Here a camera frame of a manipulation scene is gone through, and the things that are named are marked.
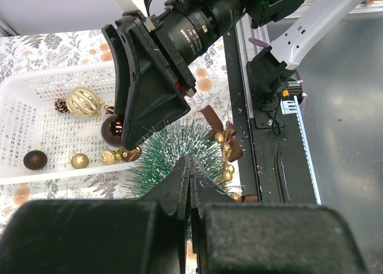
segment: small pine cone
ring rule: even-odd
[[[54,101],[54,109],[58,112],[68,112],[68,108],[66,107],[66,99],[56,99]]]
[[[114,106],[108,106],[105,110],[105,113],[108,115],[114,114]]]

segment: floral tablecloth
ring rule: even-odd
[[[68,32],[0,38],[0,83],[19,72],[59,68],[112,60],[101,31]],[[232,121],[229,85],[222,38],[190,65],[197,79],[197,94],[188,99],[190,118],[202,118],[210,104],[225,123]],[[17,208],[31,199],[118,199],[126,197],[123,178],[115,173],[0,185],[0,235]],[[238,172],[232,181],[240,185]],[[188,253],[188,273],[195,273],[195,255]]]

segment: small gold ornament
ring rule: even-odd
[[[89,159],[85,154],[77,153],[72,156],[71,164],[76,169],[86,168],[89,164]]]
[[[230,144],[225,144],[223,146],[223,154],[226,155],[229,152],[229,150],[231,150],[231,149],[232,149],[232,147],[230,146]]]
[[[101,153],[102,162],[113,165],[116,162],[121,162],[121,155],[116,150],[103,150]]]
[[[229,182],[233,179],[233,174],[230,173],[229,171],[224,171],[223,172],[223,180]]]
[[[232,193],[232,194],[230,194],[230,197],[231,197],[232,199],[236,200],[236,201],[240,201],[240,202],[242,202],[242,197],[241,197],[240,195],[236,194],[236,193]]]
[[[77,87],[66,97],[66,106],[77,117],[97,117],[102,104],[97,94],[87,87]]]
[[[218,142],[219,144],[223,144],[224,140],[225,140],[225,136],[223,133],[221,132],[217,132],[215,134],[215,141]]]
[[[233,174],[235,172],[234,165],[226,165],[226,171],[228,171],[231,174]]]

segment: dark brown bauble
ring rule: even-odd
[[[24,156],[24,165],[32,171],[42,169],[48,162],[48,157],[41,150],[32,150]]]
[[[125,148],[123,148],[121,150],[121,158],[125,162],[135,162],[139,159],[141,153],[142,151],[140,147],[136,147],[134,150],[126,150]]]
[[[102,123],[102,138],[111,147],[122,147],[121,135],[123,125],[124,117],[118,114],[111,115]]]

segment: basket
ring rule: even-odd
[[[66,98],[75,87],[94,90],[104,104],[114,105],[115,73],[113,62],[70,66],[17,74],[0,85],[0,184],[120,171],[131,163],[105,165],[101,151],[109,147],[101,137],[104,109],[99,117],[79,118],[54,109],[54,100]],[[48,157],[40,171],[23,164],[26,153],[43,144]],[[85,169],[69,163],[75,153],[89,158]]]

